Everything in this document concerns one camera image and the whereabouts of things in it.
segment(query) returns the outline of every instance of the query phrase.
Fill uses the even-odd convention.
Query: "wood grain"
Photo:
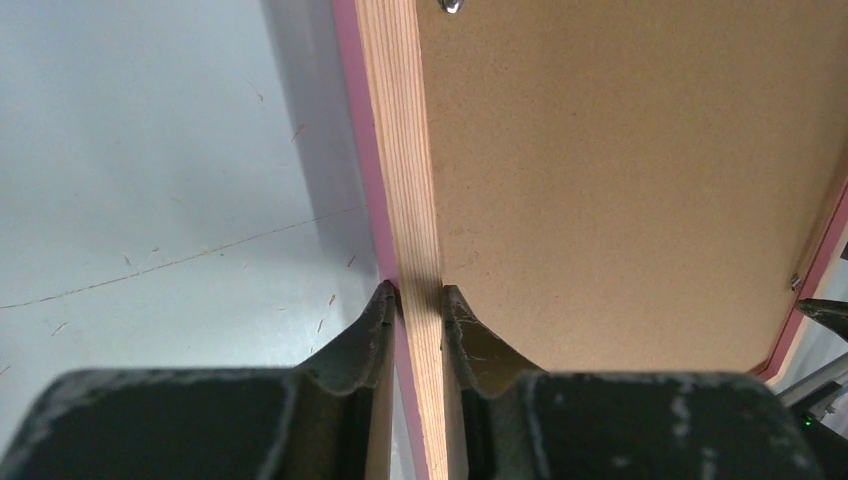
[[[357,0],[398,282],[431,479],[447,479],[441,269],[414,0]]]

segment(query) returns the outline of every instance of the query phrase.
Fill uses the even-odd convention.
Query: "metal screw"
[[[789,279],[789,287],[792,288],[792,291],[797,291],[798,287],[801,286],[801,277],[798,274],[792,275],[792,278]]]
[[[448,13],[456,13],[462,8],[465,0],[439,0],[439,6]]]

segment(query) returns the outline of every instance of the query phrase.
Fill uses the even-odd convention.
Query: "crack line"
[[[292,224],[292,225],[288,225],[288,226],[285,226],[285,227],[277,228],[277,229],[271,230],[271,231],[269,231],[269,232],[260,233],[260,234],[258,234],[258,235],[254,235],[254,236],[252,236],[252,237],[245,238],[244,240],[239,240],[239,241],[237,241],[237,242],[229,243],[229,244],[227,244],[227,245],[223,245],[223,246],[220,246],[220,247],[215,247],[215,248],[213,248],[212,250],[205,250],[205,251],[203,251],[203,252],[200,252],[200,253],[198,253],[198,254],[192,255],[192,256],[190,256],[190,257],[186,257],[186,258],[183,258],[183,259],[180,259],[180,260],[174,260],[173,262],[166,263],[166,264],[164,264],[164,265],[159,265],[158,267],[149,268],[149,269],[147,269],[147,270],[142,270],[142,271],[140,271],[140,272],[136,272],[136,273],[133,273],[133,274],[131,274],[131,275],[127,275],[127,276],[125,276],[125,277],[113,278],[112,280],[107,280],[107,281],[105,281],[105,282],[95,283],[94,285],[89,285],[89,286],[87,286],[87,287],[83,287],[83,288],[77,288],[77,289],[74,289],[74,290],[68,290],[67,292],[60,293],[60,294],[58,294],[58,295],[51,295],[51,296],[49,296],[49,297],[39,298],[39,299],[37,299],[37,300],[30,300],[30,301],[28,301],[28,302],[23,302],[23,303],[14,303],[14,304],[11,304],[11,305],[2,305],[2,306],[0,306],[0,310],[5,310],[5,309],[8,309],[8,308],[26,307],[26,306],[28,306],[28,305],[34,305],[34,304],[36,304],[36,303],[47,302],[47,301],[49,301],[49,300],[56,300],[57,298],[67,297],[68,295],[73,295],[73,294],[75,294],[75,293],[85,292],[85,291],[87,291],[87,290],[92,290],[92,289],[94,289],[94,288],[103,287],[103,286],[105,286],[105,285],[110,285],[110,284],[112,284],[112,283],[122,282],[122,281],[124,281],[124,280],[129,280],[129,279],[131,279],[131,278],[139,277],[139,276],[141,276],[141,275],[144,275],[145,273],[150,273],[150,272],[155,271],[155,270],[159,270],[159,269],[162,269],[162,268],[167,268],[167,267],[170,267],[170,266],[172,266],[172,265],[177,265],[177,264],[179,264],[179,263],[187,262],[187,261],[189,261],[189,260],[194,260],[195,258],[200,258],[200,257],[202,257],[202,256],[204,256],[204,255],[209,255],[210,253],[215,253],[215,252],[218,252],[218,251],[224,250],[224,249],[226,249],[226,248],[234,247],[234,246],[236,246],[236,245],[239,245],[239,244],[242,244],[242,243],[245,243],[245,242],[249,242],[249,241],[251,241],[251,240],[256,240],[257,238],[260,238],[260,237],[264,237],[264,236],[267,236],[267,235],[273,235],[273,234],[275,234],[275,233],[280,233],[280,232],[282,232],[283,230],[288,230],[288,229],[290,229],[290,228],[294,228],[294,227],[300,227],[300,226],[302,226],[302,225],[306,225],[306,224],[308,224],[308,223],[317,222],[318,220],[324,220],[325,218],[330,218],[330,217],[333,217],[333,216],[336,216],[336,215],[341,215],[341,214],[343,214],[343,213],[352,212],[353,210],[356,210],[356,209],[359,209],[359,208],[363,208],[363,207],[365,207],[365,206],[366,206],[366,205],[360,205],[360,206],[358,206],[358,207],[348,208],[347,210],[341,210],[341,211],[339,211],[339,212],[329,213],[329,214],[327,214],[327,215],[323,215],[323,216],[320,216],[320,217],[316,217],[316,218],[313,218],[313,219],[311,219],[311,220],[304,220],[304,221],[302,221],[302,222],[298,222],[298,223],[294,223],[294,224]]]

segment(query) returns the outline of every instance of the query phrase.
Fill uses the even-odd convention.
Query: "gray floor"
[[[291,365],[358,316],[335,42],[329,2],[0,3],[0,451],[61,372]]]

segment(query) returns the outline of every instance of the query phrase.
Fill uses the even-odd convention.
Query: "particle board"
[[[843,146],[846,2],[434,3],[444,282],[547,369],[766,359]]]

